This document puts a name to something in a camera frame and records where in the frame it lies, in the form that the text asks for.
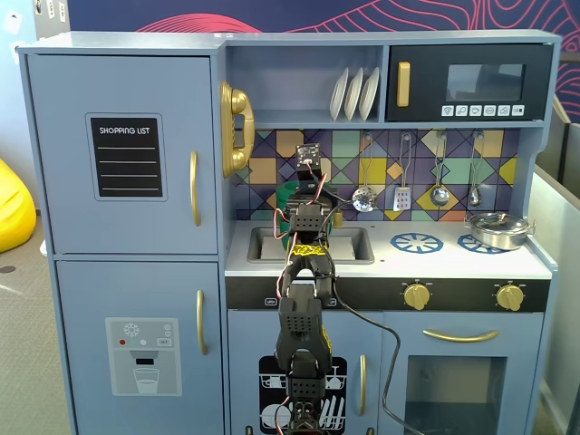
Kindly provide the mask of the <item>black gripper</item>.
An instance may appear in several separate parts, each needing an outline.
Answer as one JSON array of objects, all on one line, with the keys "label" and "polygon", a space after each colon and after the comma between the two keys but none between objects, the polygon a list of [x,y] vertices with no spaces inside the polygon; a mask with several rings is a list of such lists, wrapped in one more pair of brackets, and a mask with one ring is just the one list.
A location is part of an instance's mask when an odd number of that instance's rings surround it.
[{"label": "black gripper", "polygon": [[287,181],[285,191],[287,195],[285,205],[297,207],[299,204],[318,204],[323,207],[334,207],[336,198],[330,194],[332,189],[327,183],[319,189],[324,174],[320,169],[305,169],[298,171],[298,179]]}]

